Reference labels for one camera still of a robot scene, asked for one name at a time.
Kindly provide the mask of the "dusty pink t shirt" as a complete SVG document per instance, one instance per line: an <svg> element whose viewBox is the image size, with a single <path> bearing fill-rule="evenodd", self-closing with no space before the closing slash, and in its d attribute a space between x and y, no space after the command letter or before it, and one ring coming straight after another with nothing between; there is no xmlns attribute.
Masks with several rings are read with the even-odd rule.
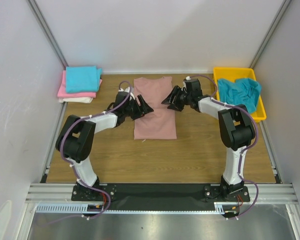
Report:
<svg viewBox="0 0 300 240"><path fill-rule="evenodd" d="M162 101L173 90L172 77L159 79L144 77L133 80L135 96L141 95L153 112L134 121L135 140L175 140L177 139L175 111L168 109Z"/></svg>

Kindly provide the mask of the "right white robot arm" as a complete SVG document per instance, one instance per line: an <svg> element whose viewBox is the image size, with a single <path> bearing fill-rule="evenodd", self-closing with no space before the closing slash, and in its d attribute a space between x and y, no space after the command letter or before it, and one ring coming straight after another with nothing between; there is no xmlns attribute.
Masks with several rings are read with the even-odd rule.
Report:
<svg viewBox="0 0 300 240"><path fill-rule="evenodd" d="M221 141L226 147L225 169L221 176L218 193L209 199L223 198L232 201L245 184L244 162L252 140L257 139L256 123L246 107L220 102L203 94L198 79L187 77L183 87L174 86L170 94L161 102L170 110L181 112L190 106L199 113L208 114L218 120Z"/></svg>

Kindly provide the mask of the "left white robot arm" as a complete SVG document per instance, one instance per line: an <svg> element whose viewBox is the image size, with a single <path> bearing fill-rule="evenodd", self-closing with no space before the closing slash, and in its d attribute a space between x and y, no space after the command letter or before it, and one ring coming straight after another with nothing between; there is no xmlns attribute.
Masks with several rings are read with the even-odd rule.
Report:
<svg viewBox="0 0 300 240"><path fill-rule="evenodd" d="M100 195L99 178L90 161L95 134L120 126L127 117L134 121L152 112L154 109L142 95L119 91L115 101L105 111L83 117L72 114L66 119L55 148L61 158L69 163L87 199L95 200Z"/></svg>

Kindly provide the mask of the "folded white t shirt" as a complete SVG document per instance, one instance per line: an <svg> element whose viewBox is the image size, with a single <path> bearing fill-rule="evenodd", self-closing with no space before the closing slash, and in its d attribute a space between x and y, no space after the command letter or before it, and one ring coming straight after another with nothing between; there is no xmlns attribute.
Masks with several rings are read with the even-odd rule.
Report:
<svg viewBox="0 0 300 240"><path fill-rule="evenodd" d="M60 103L83 103L90 104L94 98L93 97L66 97L59 98Z"/></svg>

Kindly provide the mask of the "teal crumpled t shirt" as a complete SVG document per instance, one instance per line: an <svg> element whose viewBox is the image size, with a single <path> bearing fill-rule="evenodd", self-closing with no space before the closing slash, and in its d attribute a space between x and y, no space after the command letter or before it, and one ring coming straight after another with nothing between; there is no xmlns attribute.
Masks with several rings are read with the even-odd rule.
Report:
<svg viewBox="0 0 300 240"><path fill-rule="evenodd" d="M234 82L221 78L217 81L221 102L229 105L245 105L252 114L257 110L262 86L251 78L239 78Z"/></svg>

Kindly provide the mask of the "folded teal t shirt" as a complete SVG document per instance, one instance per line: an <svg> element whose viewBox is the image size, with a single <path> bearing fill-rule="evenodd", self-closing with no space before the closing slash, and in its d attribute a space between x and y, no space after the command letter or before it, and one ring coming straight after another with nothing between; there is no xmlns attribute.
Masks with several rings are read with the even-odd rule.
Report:
<svg viewBox="0 0 300 240"><path fill-rule="evenodd" d="M67 94L98 92L103 69L96 66L67 66L65 91Z"/></svg>

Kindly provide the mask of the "folded pink t shirt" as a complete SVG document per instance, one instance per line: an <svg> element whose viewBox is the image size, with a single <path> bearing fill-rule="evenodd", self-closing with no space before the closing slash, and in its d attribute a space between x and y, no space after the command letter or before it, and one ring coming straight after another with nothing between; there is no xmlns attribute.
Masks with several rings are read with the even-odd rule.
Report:
<svg viewBox="0 0 300 240"><path fill-rule="evenodd" d="M95 98L97 92L79 92L79 93L66 93L66 71L62 72L61 85L59 87L57 97L58 98L79 98L79 97L91 97Z"/></svg>

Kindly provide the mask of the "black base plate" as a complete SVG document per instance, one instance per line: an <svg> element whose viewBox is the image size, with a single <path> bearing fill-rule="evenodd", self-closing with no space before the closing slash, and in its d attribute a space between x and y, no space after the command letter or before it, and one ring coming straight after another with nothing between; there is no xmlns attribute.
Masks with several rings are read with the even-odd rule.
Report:
<svg viewBox="0 0 300 240"><path fill-rule="evenodd" d="M227 194L209 183L101 183L116 211L208 211L214 203L248 203L248 188Z"/></svg>

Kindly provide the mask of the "aluminium frame rail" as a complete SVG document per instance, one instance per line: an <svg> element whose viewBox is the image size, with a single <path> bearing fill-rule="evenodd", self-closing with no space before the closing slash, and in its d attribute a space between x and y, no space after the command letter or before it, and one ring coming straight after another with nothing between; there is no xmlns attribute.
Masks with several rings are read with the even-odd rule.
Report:
<svg viewBox="0 0 300 240"><path fill-rule="evenodd" d="M62 65L63 69L65 70L68 66L68 62L61 50L60 45L58 44L43 12L40 9L36 0L26 0L30 10L32 11L36 21L38 22L43 34L47 38L53 52L55 53L57 59L59 60L60 64Z"/></svg>

